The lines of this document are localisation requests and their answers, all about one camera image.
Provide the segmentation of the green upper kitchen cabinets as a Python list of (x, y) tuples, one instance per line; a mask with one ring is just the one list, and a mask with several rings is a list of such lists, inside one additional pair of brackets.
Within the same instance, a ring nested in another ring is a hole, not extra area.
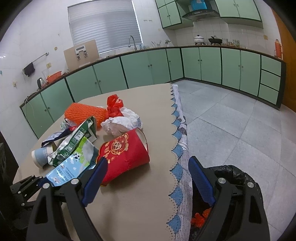
[(228, 24), (263, 28), (254, 1), (174, 1), (155, 0), (163, 29), (177, 30), (192, 27), (205, 19), (222, 19)]

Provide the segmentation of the orange thermos bottle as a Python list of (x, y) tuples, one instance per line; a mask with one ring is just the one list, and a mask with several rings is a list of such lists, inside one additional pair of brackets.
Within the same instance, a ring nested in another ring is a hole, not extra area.
[(281, 47), (281, 43), (279, 42), (278, 39), (276, 39), (275, 42), (274, 42), (274, 44), (275, 44), (275, 54), (274, 55), (277, 58), (282, 59), (282, 47)]

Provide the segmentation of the red paper cup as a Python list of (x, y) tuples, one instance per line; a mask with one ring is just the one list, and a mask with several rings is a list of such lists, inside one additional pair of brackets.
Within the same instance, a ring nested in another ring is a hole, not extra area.
[(136, 128), (104, 143), (99, 149), (97, 161), (102, 157), (108, 161), (107, 173), (101, 183), (106, 186), (121, 174), (149, 163), (149, 149), (144, 132)]

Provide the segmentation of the blue red snack wrapper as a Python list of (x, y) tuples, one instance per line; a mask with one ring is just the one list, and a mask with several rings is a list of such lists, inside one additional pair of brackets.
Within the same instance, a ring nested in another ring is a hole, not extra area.
[(70, 135), (73, 132), (72, 128), (67, 128), (61, 132), (56, 132), (51, 134), (49, 137), (47, 137), (42, 143), (41, 143), (41, 147), (44, 147), (50, 143), (53, 143), (57, 140), (60, 140), (62, 138), (67, 137), (68, 135)]

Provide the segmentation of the window blind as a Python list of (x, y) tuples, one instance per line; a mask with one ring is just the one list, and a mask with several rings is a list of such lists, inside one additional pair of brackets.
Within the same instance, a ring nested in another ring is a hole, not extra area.
[(95, 40), (99, 53), (125, 48), (132, 35), (142, 44), (132, 1), (86, 1), (68, 7), (68, 21), (74, 45)]

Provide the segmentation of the blue white paper cup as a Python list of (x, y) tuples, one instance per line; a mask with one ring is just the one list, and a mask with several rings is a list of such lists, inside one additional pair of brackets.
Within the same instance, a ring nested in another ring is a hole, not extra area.
[(57, 146), (55, 143), (48, 143), (47, 145), (33, 150), (31, 156), (33, 158), (34, 164), (42, 169), (46, 164), (48, 164), (48, 156), (55, 152)]

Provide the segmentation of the green white milk carton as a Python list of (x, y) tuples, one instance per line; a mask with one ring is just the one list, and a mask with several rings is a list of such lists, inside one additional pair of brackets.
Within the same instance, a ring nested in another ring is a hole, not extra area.
[(84, 137), (93, 143), (97, 140), (96, 129), (97, 122), (94, 116), (91, 116), (83, 121), (83, 123), (81, 123), (81, 125), (68, 135), (59, 147), (48, 156), (48, 164), (57, 167), (71, 154), (73, 154)]

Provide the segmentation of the beige table cover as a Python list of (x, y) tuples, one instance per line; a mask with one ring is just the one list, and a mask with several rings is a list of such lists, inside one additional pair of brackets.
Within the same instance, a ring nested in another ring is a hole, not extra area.
[(118, 96), (144, 127), (117, 138), (99, 134), (108, 171), (87, 213), (104, 240), (174, 240), (169, 226), (177, 212), (171, 198), (177, 186), (171, 170), (178, 160), (173, 87), (136, 87)]

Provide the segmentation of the crumpled white paper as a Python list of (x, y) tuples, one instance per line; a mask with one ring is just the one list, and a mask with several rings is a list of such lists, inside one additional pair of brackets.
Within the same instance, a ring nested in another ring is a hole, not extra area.
[(102, 129), (108, 134), (114, 137), (119, 137), (128, 131), (139, 128), (142, 130), (143, 123), (140, 116), (134, 111), (122, 107), (120, 109), (123, 116), (117, 116), (114, 118), (109, 117), (103, 121), (100, 125)]

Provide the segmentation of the green kitchen cabinets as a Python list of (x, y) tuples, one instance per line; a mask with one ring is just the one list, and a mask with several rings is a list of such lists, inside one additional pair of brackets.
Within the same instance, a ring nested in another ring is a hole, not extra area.
[(168, 47), (124, 53), (63, 74), (28, 96), (20, 109), (36, 137), (85, 98), (184, 78), (230, 89), (280, 108), (284, 61), (257, 51), (223, 46)]
[(177, 30), (192, 27), (205, 19), (222, 19), (228, 24), (263, 28), (254, 1), (174, 1), (155, 0), (163, 29)]

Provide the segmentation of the chrome sink faucet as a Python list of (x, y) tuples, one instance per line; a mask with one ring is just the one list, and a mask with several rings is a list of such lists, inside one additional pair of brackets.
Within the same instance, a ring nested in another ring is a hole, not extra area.
[(128, 47), (130, 48), (131, 46), (133, 46), (134, 51), (137, 51), (137, 45), (132, 35), (128, 37)]

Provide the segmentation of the black wok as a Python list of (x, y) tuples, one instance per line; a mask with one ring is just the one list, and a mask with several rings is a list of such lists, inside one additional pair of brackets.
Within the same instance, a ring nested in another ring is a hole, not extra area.
[(208, 41), (210, 42), (210, 45), (222, 45), (223, 40), (216, 36), (211, 36)]

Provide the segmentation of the black trash bag bin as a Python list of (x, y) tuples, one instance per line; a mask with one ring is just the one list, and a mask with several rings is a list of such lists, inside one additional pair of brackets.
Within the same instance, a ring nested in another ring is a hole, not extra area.
[(193, 182), (190, 240), (269, 240), (259, 185), (235, 166), (205, 168), (216, 202), (203, 201)]

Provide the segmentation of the white cooking pot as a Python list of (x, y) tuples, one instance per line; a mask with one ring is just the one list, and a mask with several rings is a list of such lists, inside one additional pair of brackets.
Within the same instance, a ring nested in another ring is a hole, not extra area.
[(197, 35), (194, 37), (194, 44), (195, 45), (205, 45), (205, 39), (204, 37)]

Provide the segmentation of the black range hood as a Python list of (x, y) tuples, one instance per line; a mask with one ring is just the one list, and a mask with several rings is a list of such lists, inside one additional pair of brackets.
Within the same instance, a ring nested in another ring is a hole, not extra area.
[(191, 11), (183, 15), (183, 18), (191, 20), (193, 22), (197, 22), (197, 21), (202, 21), (204, 19), (220, 18), (220, 15), (217, 11), (206, 9), (206, 10), (199, 10), (199, 11)]

